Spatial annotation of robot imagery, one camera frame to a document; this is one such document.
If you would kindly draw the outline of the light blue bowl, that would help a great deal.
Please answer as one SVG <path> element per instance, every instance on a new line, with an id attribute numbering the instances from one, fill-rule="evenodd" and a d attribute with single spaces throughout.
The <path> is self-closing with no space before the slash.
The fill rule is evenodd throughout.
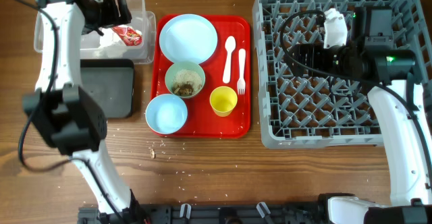
<path id="1" fill-rule="evenodd" d="M 179 131 L 184 126 L 188 118 L 188 109 L 179 96 L 161 94 L 149 102 L 145 118 L 154 132 L 168 135 Z"/>

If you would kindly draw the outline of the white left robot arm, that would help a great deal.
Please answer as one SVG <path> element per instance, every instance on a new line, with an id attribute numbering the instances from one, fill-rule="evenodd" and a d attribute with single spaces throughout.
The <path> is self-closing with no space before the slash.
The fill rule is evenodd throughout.
<path id="1" fill-rule="evenodd" d="M 136 223 L 139 204 L 107 152 L 107 119 L 83 89 L 81 37 L 132 20 L 126 0 L 36 0 L 43 15 L 43 61 L 34 93 L 23 99 L 28 124 L 79 168 L 98 200 L 102 223 Z"/>

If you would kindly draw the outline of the yellow plastic cup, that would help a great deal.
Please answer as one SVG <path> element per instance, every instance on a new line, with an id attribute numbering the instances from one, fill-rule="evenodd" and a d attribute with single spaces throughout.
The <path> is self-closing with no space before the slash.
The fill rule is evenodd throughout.
<path id="1" fill-rule="evenodd" d="M 227 117 L 236 107 L 238 96 L 229 86 L 219 86 L 210 94 L 210 105 L 219 117 Z"/>

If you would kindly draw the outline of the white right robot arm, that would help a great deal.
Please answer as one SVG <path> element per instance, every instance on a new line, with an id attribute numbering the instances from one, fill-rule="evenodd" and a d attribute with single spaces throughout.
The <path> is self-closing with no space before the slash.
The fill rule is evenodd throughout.
<path id="1" fill-rule="evenodd" d="M 430 223 L 431 133 L 420 64 L 413 51 L 396 49 L 389 7 L 359 7 L 348 26 L 336 9 L 316 11 L 323 45 L 283 48 L 295 75 L 303 71 L 354 80 L 367 90 L 378 120 L 391 178 L 391 205 L 355 196 L 324 197 L 330 223 Z"/>

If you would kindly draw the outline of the green bowl with rice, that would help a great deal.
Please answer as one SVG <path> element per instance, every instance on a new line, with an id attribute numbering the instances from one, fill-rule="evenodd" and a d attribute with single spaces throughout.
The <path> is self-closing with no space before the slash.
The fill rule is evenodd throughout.
<path id="1" fill-rule="evenodd" d="M 196 96 L 205 85 L 203 68 L 193 62 L 174 63 L 165 74 L 165 85 L 168 91 L 183 99 Z"/>

